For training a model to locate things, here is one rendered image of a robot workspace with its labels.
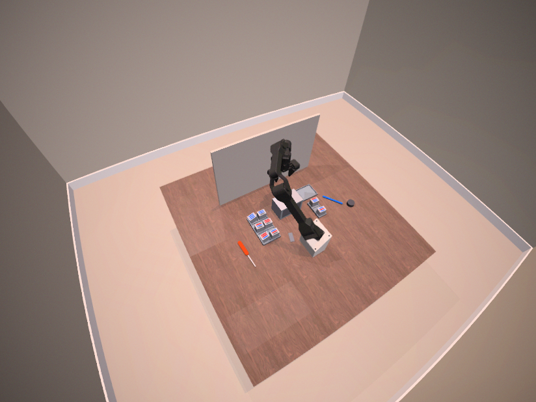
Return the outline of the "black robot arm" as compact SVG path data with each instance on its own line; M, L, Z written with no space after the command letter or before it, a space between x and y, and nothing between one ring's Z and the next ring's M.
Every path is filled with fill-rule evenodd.
M289 163L291 160L291 141L282 139L271 145L271 168L269 171L270 188L273 196L283 202L299 224L299 231L305 241L312 238L319 241L325 233L311 218L306 218L292 197L292 190L288 179L281 173L281 163ZM284 183L274 186L275 178L280 177Z

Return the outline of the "orange-handled screwdriver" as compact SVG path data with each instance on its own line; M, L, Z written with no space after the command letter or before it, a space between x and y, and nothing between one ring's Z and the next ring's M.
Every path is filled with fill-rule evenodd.
M239 246L241 247L241 250L242 250L242 251L244 252L244 254L245 254L246 256L248 256L248 257L249 257L249 255L248 255L248 251L247 251L247 249L246 249L246 248L245 248L245 247L243 246L242 242L238 241L238 243L237 243L237 244L238 244L238 245L239 245ZM249 259L250 259L250 257L249 257ZM250 259L250 260L251 260L251 259ZM253 263L253 261L252 261L252 260L251 260L251 262ZM254 264L254 263L253 263L253 265L255 266L255 264Z

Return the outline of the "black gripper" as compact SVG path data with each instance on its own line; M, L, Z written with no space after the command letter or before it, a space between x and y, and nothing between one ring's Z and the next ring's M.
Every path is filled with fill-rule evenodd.
M288 176L291 176L296 170L300 168L300 164L296 159L291 160L289 163L281 163L281 172L289 171ZM278 181L278 177L275 178L275 182Z

